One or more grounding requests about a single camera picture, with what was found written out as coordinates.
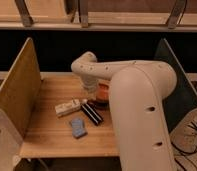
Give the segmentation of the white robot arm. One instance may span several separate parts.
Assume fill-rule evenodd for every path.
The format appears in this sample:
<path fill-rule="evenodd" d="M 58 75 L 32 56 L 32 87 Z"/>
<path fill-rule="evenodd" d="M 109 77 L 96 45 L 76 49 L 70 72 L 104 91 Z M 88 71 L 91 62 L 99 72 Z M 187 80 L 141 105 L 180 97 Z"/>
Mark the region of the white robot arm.
<path fill-rule="evenodd" d="M 162 101 L 176 87 L 173 68 L 162 61 L 98 62 L 86 52 L 71 64 L 90 91 L 109 84 L 109 106 L 122 171 L 176 171 Z"/>

